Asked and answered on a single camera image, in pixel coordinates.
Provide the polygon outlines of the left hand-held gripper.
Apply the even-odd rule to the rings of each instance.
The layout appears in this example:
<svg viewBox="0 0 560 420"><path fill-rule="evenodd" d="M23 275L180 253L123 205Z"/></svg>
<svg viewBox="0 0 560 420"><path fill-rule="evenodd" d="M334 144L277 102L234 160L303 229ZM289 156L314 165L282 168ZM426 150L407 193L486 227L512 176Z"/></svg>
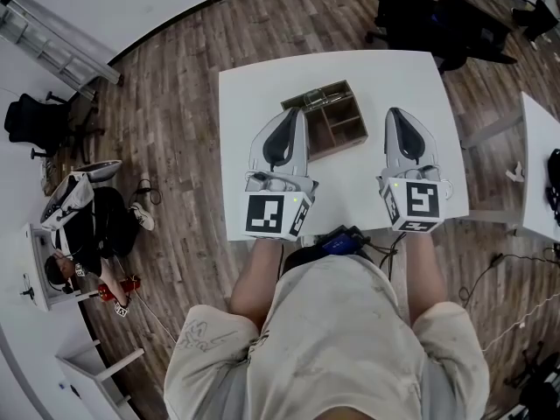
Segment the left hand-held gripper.
<svg viewBox="0 0 560 420"><path fill-rule="evenodd" d="M250 148L242 233L254 238L296 240L315 200L317 181L308 174L305 112L288 108L271 119Z"/></svg>

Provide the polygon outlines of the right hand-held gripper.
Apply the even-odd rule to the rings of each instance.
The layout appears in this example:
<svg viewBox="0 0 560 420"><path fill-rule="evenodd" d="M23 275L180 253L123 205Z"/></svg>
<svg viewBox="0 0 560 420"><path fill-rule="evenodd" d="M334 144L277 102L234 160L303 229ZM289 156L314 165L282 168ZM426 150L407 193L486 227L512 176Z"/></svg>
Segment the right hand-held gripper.
<svg viewBox="0 0 560 420"><path fill-rule="evenodd" d="M429 233L445 220L450 181L441 178L433 135L409 112L393 107L385 118L386 167L377 177L393 230Z"/></svg>

